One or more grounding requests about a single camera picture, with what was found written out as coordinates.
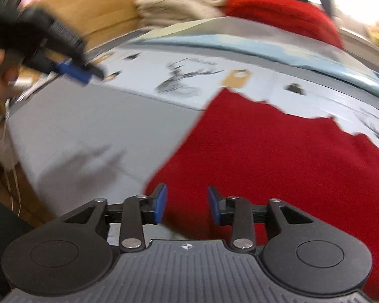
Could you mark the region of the dark red knit sweater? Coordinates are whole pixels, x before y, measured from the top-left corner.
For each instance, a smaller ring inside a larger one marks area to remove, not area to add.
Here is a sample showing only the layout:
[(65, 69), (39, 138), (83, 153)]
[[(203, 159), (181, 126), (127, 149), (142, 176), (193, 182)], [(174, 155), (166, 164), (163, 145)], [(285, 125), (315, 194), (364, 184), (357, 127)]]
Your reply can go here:
[(379, 300), (379, 149), (331, 118), (301, 118), (224, 89), (181, 147), (150, 179), (164, 183), (166, 224), (192, 239), (228, 239), (207, 203), (214, 186), (225, 196), (262, 205), (287, 203), (363, 241), (373, 257), (364, 288)]

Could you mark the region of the grey printed bed sheet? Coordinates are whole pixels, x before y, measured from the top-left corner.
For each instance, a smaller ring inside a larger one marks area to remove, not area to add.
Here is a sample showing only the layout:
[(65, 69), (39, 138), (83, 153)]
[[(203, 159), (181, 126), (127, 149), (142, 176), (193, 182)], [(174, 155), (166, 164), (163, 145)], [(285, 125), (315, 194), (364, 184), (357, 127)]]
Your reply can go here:
[(332, 116), (342, 130), (364, 133), (379, 147), (379, 97), (344, 81), (231, 51), (129, 42), (203, 34), (330, 46), (233, 17), (135, 30), (96, 46), (89, 57), (105, 81), (83, 86), (48, 77), (18, 98), (6, 119), (27, 179), (50, 212), (140, 193), (223, 88), (288, 114)]

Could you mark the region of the bright red folded garment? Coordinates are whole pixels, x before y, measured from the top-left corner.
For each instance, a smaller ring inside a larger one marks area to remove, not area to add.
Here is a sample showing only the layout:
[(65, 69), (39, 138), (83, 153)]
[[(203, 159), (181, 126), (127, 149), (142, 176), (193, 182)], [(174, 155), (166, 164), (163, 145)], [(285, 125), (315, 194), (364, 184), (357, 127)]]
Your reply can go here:
[(320, 8), (297, 0), (229, 0), (227, 16), (264, 23), (342, 48), (336, 25)]

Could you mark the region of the wooden bed frame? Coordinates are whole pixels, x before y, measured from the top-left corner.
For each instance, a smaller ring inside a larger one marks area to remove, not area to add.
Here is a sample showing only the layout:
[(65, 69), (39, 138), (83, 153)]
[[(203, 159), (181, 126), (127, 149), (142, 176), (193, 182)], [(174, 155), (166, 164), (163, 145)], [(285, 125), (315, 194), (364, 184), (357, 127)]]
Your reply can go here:
[(41, 5), (73, 27), (93, 48), (138, 28), (133, 0), (41, 0)]

